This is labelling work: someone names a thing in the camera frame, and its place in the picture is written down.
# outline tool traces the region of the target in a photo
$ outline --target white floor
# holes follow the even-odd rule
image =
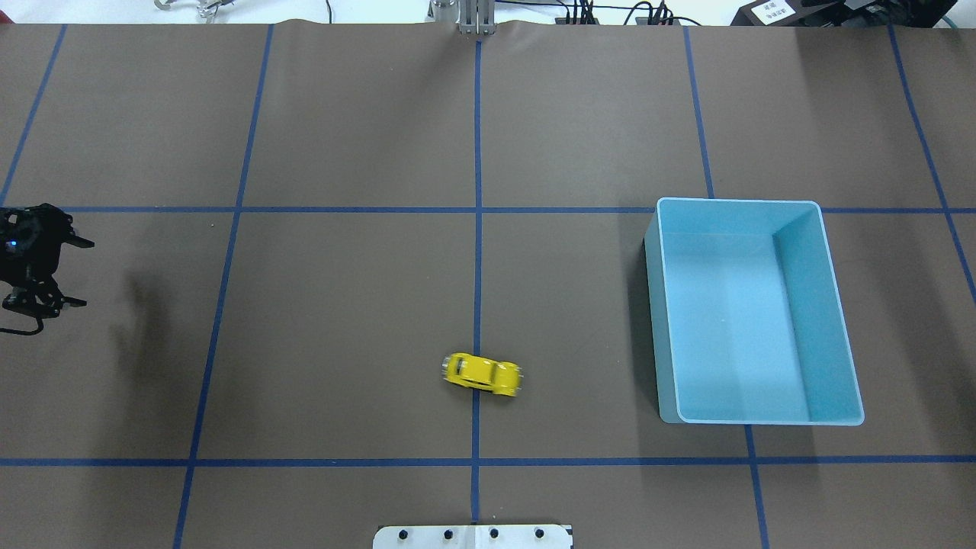
[[[555,0],[539,1],[555,3]],[[606,4],[627,6],[629,1]],[[331,0],[331,3],[334,22],[422,22],[427,14],[427,0]],[[745,3],[746,0],[669,0],[668,6],[676,15],[701,24],[727,25]],[[199,21],[196,4],[196,0],[177,0],[170,11],[162,12],[152,0],[0,0],[0,10],[16,22],[191,23]],[[553,18],[564,13],[561,7],[498,4],[496,18],[552,23]],[[628,10],[620,9],[595,11],[604,24],[620,24],[627,13]],[[976,27],[976,0],[960,0],[949,17],[960,27]],[[327,21],[325,0],[237,0],[221,8],[219,14],[220,22],[289,19]],[[939,26],[948,24],[943,21]]]

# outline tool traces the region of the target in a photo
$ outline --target blue plastic bin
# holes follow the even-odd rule
[[[662,198],[644,246],[665,421],[864,421],[820,206]]]

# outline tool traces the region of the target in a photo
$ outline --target white label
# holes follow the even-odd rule
[[[762,24],[773,23],[795,14],[796,12],[787,4],[787,0],[771,0],[752,8],[752,12],[762,21]]]

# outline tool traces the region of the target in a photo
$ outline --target gray table surface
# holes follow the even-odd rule
[[[974,59],[965,30],[2,26],[0,205],[97,246],[58,273],[88,308],[0,339],[0,546],[972,547]],[[661,196],[824,207],[863,426],[661,421]],[[442,381],[455,351],[521,396]]]

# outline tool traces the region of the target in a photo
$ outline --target toy car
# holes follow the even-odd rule
[[[444,379],[462,387],[514,397],[522,385],[522,369],[512,362],[498,362],[468,353],[444,359]]]

